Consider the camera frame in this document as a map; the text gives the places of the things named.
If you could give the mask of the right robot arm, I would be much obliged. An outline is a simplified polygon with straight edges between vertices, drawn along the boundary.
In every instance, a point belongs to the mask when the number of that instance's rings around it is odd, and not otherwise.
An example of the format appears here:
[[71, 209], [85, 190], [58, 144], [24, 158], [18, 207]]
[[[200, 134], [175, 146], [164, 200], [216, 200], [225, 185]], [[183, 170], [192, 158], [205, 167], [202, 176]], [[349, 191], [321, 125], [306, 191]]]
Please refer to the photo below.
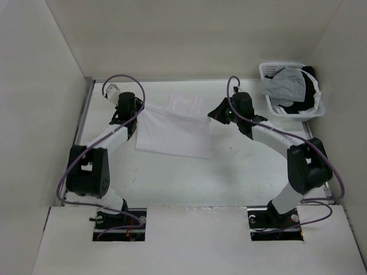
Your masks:
[[266, 220], [271, 226], [284, 223], [306, 194], [333, 176], [331, 168], [319, 155], [326, 154], [319, 139], [299, 140], [288, 133], [281, 134], [267, 118], [255, 113], [252, 99], [246, 92], [223, 99], [208, 117], [222, 124], [235, 123], [243, 135], [286, 159], [288, 183], [267, 205]]

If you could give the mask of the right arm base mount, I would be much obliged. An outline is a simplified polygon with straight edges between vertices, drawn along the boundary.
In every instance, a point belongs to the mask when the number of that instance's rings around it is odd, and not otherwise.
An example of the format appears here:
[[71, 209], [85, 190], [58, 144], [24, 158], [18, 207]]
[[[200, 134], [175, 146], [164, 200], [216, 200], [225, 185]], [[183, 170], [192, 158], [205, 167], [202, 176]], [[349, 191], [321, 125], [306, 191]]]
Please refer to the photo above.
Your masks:
[[272, 217], [266, 208], [248, 208], [248, 222], [252, 241], [303, 241], [297, 209], [279, 217]]

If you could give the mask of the white tank top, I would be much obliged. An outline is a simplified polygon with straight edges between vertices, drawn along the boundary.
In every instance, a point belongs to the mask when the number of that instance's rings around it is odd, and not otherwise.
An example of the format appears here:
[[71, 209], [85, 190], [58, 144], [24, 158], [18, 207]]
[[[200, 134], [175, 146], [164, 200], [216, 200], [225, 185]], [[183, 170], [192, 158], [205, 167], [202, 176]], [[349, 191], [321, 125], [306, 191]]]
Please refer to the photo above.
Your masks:
[[138, 116], [135, 149], [164, 155], [209, 159], [212, 153], [210, 118], [203, 99], [170, 95], [167, 105], [145, 104]]

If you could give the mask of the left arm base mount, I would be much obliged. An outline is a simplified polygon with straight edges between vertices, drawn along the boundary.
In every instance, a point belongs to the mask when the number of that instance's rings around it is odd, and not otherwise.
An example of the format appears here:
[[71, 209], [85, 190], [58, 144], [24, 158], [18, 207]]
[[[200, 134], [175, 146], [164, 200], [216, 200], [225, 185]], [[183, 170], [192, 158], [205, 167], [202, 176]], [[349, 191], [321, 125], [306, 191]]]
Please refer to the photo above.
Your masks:
[[141, 219], [142, 224], [132, 217], [107, 214], [98, 211], [94, 218], [92, 240], [95, 242], [143, 242], [146, 238], [147, 209], [129, 209], [128, 212]]

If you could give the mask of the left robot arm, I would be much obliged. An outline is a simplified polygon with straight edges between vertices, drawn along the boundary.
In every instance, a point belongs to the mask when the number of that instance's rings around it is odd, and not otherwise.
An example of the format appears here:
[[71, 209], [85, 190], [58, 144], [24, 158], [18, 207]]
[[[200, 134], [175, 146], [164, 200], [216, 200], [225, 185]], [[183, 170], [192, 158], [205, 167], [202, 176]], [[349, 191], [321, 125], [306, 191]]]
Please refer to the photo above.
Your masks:
[[111, 100], [115, 113], [108, 127], [90, 143], [70, 149], [66, 190], [81, 201], [64, 203], [98, 207], [109, 213], [110, 223], [120, 229], [128, 224], [128, 206], [112, 189], [109, 157], [132, 138], [143, 102], [132, 92], [115, 92]]

